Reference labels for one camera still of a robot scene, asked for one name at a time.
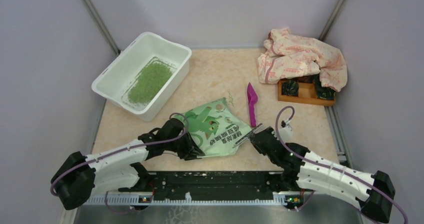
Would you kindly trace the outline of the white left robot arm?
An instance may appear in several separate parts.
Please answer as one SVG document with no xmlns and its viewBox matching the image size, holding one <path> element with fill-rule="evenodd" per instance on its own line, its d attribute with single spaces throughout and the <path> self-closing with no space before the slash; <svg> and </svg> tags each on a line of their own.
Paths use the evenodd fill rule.
<svg viewBox="0 0 424 224">
<path fill-rule="evenodd" d="M 186 161 L 205 156 L 184 122 L 171 118 L 161 128 L 113 150 L 91 155 L 72 153 L 52 177 L 50 191 L 65 210 L 76 209 L 89 198 L 109 191 L 153 192 L 153 177 L 141 162 L 165 151 Z"/>
</svg>

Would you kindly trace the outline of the black bag clip strip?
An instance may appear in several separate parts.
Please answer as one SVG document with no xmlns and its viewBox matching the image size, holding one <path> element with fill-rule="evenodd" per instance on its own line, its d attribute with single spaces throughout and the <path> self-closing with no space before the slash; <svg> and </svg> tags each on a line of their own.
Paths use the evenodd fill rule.
<svg viewBox="0 0 424 224">
<path fill-rule="evenodd" d="M 244 135 L 240 140 L 236 141 L 236 143 L 233 145 L 233 148 L 239 147 L 244 141 L 249 140 L 250 137 L 258 133 L 263 127 L 263 123 L 258 124 L 256 127 L 254 127 L 250 132 L 248 132 L 246 135 Z"/>
</svg>

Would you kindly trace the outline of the green cat litter bag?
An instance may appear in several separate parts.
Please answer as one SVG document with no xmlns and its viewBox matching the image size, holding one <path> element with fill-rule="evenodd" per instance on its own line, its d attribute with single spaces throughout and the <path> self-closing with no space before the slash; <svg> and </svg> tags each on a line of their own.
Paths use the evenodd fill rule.
<svg viewBox="0 0 424 224">
<path fill-rule="evenodd" d="M 235 116 L 221 98 L 183 113 L 188 132 L 201 150 L 198 158 L 225 157 L 237 152 L 252 128 Z"/>
</svg>

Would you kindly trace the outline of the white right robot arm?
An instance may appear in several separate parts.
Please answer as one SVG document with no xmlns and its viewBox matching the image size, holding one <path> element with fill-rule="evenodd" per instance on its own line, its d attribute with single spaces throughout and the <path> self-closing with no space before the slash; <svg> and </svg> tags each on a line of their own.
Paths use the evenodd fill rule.
<svg viewBox="0 0 424 224">
<path fill-rule="evenodd" d="M 329 161 L 297 143 L 282 144 L 273 128 L 252 134 L 255 149 L 283 169 L 278 184 L 291 191 L 307 189 L 345 201 L 375 222 L 387 224 L 396 190 L 382 171 L 364 173 Z"/>
</svg>

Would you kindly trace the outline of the white plastic litter box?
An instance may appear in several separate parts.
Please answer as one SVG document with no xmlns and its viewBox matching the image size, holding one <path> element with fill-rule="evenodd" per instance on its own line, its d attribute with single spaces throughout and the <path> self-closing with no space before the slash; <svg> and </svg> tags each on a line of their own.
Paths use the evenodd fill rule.
<svg viewBox="0 0 424 224">
<path fill-rule="evenodd" d="M 148 122 L 157 115 L 189 73 L 191 55 L 192 50 L 186 46 L 152 32 L 144 32 L 93 81 L 91 88 L 115 106 Z M 127 93 L 134 86 L 139 72 L 155 56 L 172 67 L 172 77 L 150 103 L 130 103 Z"/>
</svg>

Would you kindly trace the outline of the purple plastic scoop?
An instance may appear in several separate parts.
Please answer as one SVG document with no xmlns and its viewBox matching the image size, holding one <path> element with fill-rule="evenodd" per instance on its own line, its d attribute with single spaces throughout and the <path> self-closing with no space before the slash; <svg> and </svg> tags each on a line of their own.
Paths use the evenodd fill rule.
<svg viewBox="0 0 424 224">
<path fill-rule="evenodd" d="M 247 108 L 248 108 L 250 125 L 252 127 L 256 127 L 257 121 L 256 121 L 256 115 L 255 115 L 255 105 L 258 101 L 258 96 L 250 82 L 247 85 L 246 93 L 247 93 L 247 101 L 248 101 Z"/>
</svg>

